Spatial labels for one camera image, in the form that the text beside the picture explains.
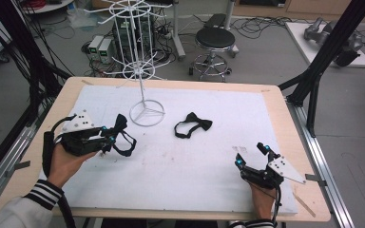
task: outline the sleeve cuff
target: sleeve cuff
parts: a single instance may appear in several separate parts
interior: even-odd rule
[[[64,191],[57,186],[46,180],[38,180],[25,198],[37,202],[50,211],[63,195]]]
[[[248,221],[245,223],[246,228],[255,228],[255,227],[274,227],[272,220],[270,219],[258,219],[253,221]]]

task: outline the aluminum rail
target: aluminum rail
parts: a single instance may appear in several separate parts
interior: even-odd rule
[[[29,144],[34,138],[36,132],[37,127],[35,123],[31,126],[24,127],[11,146],[10,151],[0,162],[0,189],[3,184],[10,179],[11,175],[15,171],[15,164],[22,159],[25,150],[29,147]]]
[[[298,118],[298,124],[304,134],[304,139],[307,142],[309,154],[313,159],[314,166],[318,171],[319,177],[322,181],[326,181],[327,186],[322,186],[332,210],[335,213],[336,221],[339,227],[342,228],[354,228],[354,223],[349,215],[348,209],[345,206],[345,202],[337,189],[333,175],[331,174],[328,163],[325,160],[324,154],[322,153],[321,147],[318,144],[317,138],[313,138],[307,129],[307,113],[304,111],[303,107],[294,106],[293,104],[288,104],[292,107]]]

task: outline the hand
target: hand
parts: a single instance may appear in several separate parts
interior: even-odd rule
[[[271,219],[272,206],[277,190],[261,188],[253,183],[250,183],[250,186],[257,219]]]
[[[79,170],[82,163],[97,152],[92,152],[84,156],[76,157],[69,154],[64,147],[58,143],[52,152],[51,169],[49,171],[48,182],[62,188],[64,184]]]

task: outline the table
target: table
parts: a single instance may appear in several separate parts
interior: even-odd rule
[[[43,134],[73,108],[79,92],[85,85],[119,86],[124,80],[104,78],[74,77],[67,80],[64,88],[52,106],[46,119],[42,123],[34,140],[26,152],[23,162],[30,161],[30,167],[17,170],[2,196],[0,209],[16,196],[25,195],[38,179],[41,170],[41,150]],[[137,83],[128,83],[125,86],[139,86]],[[275,130],[279,150],[301,174],[313,174],[301,144],[296,127],[283,100],[280,90],[274,85],[236,85],[223,83],[178,82],[178,81],[147,81],[146,87],[182,88],[217,91],[239,91],[259,93],[263,96],[268,109],[272,126]],[[291,181],[294,197],[297,200],[298,213],[292,216],[278,216],[278,220],[285,221],[327,221],[330,218],[324,197],[317,182],[307,181],[305,185]],[[190,212],[190,211],[163,211],[163,210],[114,210],[100,208],[72,208],[74,216],[78,217],[121,217],[121,218],[148,218],[148,219],[253,219],[254,215],[237,212]]]

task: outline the stool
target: stool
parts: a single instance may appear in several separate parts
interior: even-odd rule
[[[232,69],[227,66],[227,62],[216,52],[227,51],[233,48],[236,39],[234,35],[223,28],[203,28],[197,32],[195,42],[205,50],[210,50],[208,54],[199,55],[189,68],[189,75],[194,74],[194,69],[201,76],[221,76],[225,82],[224,74],[230,74]]]

